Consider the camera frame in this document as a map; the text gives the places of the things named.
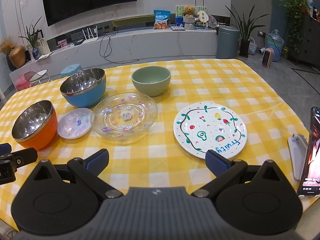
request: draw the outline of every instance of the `yellow checkered tablecloth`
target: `yellow checkered tablecloth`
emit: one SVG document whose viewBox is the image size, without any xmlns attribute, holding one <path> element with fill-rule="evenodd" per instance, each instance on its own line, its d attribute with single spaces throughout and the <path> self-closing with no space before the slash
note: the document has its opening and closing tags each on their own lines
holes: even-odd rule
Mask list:
<svg viewBox="0 0 320 240">
<path fill-rule="evenodd" d="M 51 147 L 38 152 L 40 159 L 63 164 L 73 157 L 87 158 L 101 148 L 110 154 L 108 167 L 99 175 L 105 182 L 127 193 L 133 187 L 184 186 L 188 193 L 214 179 L 204 160 L 188 154 L 173 135 L 173 120 L 183 107 L 201 101 L 213 101 L 231 108 L 247 126 L 248 140 L 237 158 L 248 164 L 262 164 L 273 159 L 296 189 L 287 139 L 293 133 L 308 136 L 298 116 L 275 91 L 243 62 L 218 59 L 175 60 L 119 66 L 106 69 L 105 97 L 124 91 L 135 91 L 131 74 L 148 65 L 167 67 L 171 84 L 166 92 L 153 98 L 158 105 L 158 117 L 142 141 L 128 146 L 111 144 L 93 130 L 75 140 L 58 135 Z M 74 109 L 60 94 L 59 79 L 15 93 L 0 111 L 0 143 L 10 143 L 12 150 L 20 150 L 12 136 L 12 126 L 31 104 L 47 99 L 52 101 L 58 120 Z M 21 167 L 16 181 L 1 185 L 0 218 L 16 228 L 11 217 L 11 203 L 20 187 L 35 167 L 35 163 Z M 313 198 L 303 201 L 304 210 Z"/>
</svg>

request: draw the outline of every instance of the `blue stool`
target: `blue stool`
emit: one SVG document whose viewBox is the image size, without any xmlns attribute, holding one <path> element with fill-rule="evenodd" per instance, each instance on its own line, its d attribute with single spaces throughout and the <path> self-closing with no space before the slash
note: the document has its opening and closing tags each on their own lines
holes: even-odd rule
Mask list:
<svg viewBox="0 0 320 240">
<path fill-rule="evenodd" d="M 64 70 L 61 71 L 61 78 L 71 76 L 79 71 L 82 71 L 82 67 L 80 64 L 67 66 Z"/>
</svg>

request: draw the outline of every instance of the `black plant pot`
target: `black plant pot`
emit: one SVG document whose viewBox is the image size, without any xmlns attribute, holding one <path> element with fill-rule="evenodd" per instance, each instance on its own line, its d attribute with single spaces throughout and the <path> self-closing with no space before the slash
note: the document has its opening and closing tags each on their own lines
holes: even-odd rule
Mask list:
<svg viewBox="0 0 320 240">
<path fill-rule="evenodd" d="M 241 40 L 240 53 L 239 53 L 240 56 L 248 57 L 249 45 L 250 45 L 249 41 Z"/>
<path fill-rule="evenodd" d="M 8 64 L 10 71 L 12 72 L 12 71 L 16 70 L 17 68 L 12 64 L 11 60 L 9 59 L 9 55 L 6 55 L 5 58 L 7 60 L 7 64 Z"/>
</svg>

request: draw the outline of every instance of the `blue bowl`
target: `blue bowl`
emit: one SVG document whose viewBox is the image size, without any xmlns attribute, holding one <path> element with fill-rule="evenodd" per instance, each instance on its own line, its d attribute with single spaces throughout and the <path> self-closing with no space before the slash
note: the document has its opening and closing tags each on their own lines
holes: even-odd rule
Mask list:
<svg viewBox="0 0 320 240">
<path fill-rule="evenodd" d="M 89 68 L 73 74 L 60 86 L 63 97 L 76 107 L 93 107 L 106 90 L 106 73 L 101 68 Z"/>
</svg>

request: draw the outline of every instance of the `checkered handbag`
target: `checkered handbag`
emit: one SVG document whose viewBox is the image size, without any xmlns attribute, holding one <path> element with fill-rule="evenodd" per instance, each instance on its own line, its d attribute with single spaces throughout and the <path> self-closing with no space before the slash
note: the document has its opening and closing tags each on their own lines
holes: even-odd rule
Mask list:
<svg viewBox="0 0 320 240">
<path fill-rule="evenodd" d="M 256 42 L 252 37 L 249 37 L 249 40 L 253 40 L 253 42 L 250 42 L 248 53 L 253 55 L 255 54 L 258 45 L 256 44 Z"/>
</svg>

